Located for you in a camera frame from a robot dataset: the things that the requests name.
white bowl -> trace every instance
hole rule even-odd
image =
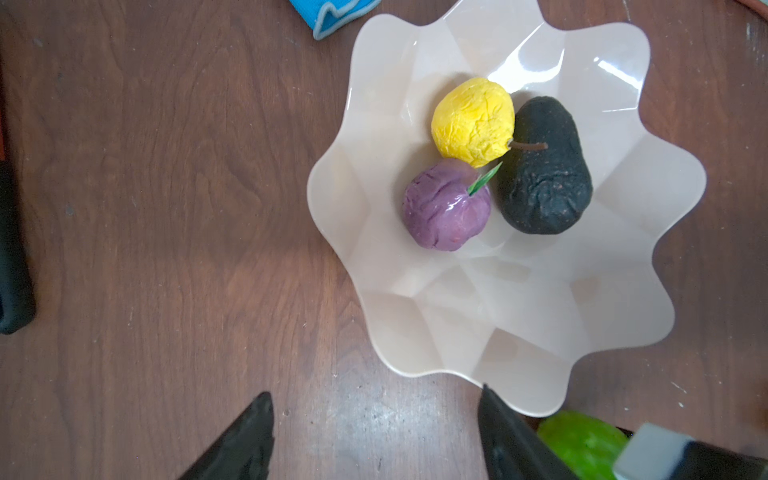
[[[649,60],[640,29],[560,31],[535,0],[461,0],[425,27],[390,15],[363,26],[344,120],[307,196],[391,369],[486,382],[512,408],[545,416],[562,405],[576,360],[670,332],[674,309],[651,255],[701,198],[706,174],[643,127],[637,104]],[[455,253],[424,250],[409,236],[403,192],[439,160],[432,111],[471,77],[504,86],[517,108],[546,94],[573,114],[594,196],[570,230],[527,235],[495,207]]]

purple plum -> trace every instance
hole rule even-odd
[[[452,252],[482,232],[491,215],[491,192],[467,189],[478,171],[464,161],[446,158],[424,170],[406,188],[402,218],[421,247]]]

wood grain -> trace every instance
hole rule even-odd
[[[541,7],[646,31],[641,117],[709,176],[654,259],[674,331],[583,359],[568,406],[768,456],[768,25],[731,0]],[[263,390],[272,478],[485,477],[479,389],[379,361],[306,207],[361,26],[316,42],[285,0],[0,2],[39,309],[0,338],[0,478],[175,478]]]

blue fabric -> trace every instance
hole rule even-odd
[[[373,10],[380,0],[290,0],[316,40]]]

dark green avocado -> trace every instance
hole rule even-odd
[[[502,157],[496,183],[504,218],[524,233],[566,231],[592,199],[592,178],[573,117],[552,97],[532,98],[516,115],[514,137],[519,143],[546,143],[548,148],[512,148]]]

